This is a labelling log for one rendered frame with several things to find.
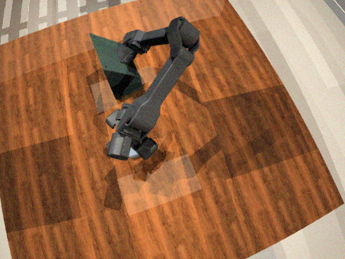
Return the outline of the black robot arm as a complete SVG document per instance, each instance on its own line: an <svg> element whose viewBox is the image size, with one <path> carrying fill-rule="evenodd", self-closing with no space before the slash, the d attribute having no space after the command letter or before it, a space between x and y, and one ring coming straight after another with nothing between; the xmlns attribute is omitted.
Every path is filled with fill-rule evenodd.
<svg viewBox="0 0 345 259"><path fill-rule="evenodd" d="M170 45L170 56L148 87L133 103L123 103L115 117L117 126L107 147L107 156L127 161L132 140L141 141L154 128L160 106L185 69L194 61L199 49L200 32L183 16L171 20L166 28L152 31L134 30L124 36L123 44L114 50L119 62L132 64L137 54L154 45ZM185 48L188 48L185 49ZM141 132L136 131L141 130Z"/></svg>

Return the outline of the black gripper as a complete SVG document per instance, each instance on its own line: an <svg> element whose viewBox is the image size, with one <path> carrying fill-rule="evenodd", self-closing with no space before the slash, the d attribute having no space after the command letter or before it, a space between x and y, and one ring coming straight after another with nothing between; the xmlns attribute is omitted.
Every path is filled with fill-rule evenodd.
<svg viewBox="0 0 345 259"><path fill-rule="evenodd" d="M113 111L110 115L108 115L105 119L106 123L114 129L115 124L115 117L120 109ZM147 160L157 149L158 144L152 140L152 138L144 137L141 141L132 140L133 147L132 149L143 159Z"/></svg>

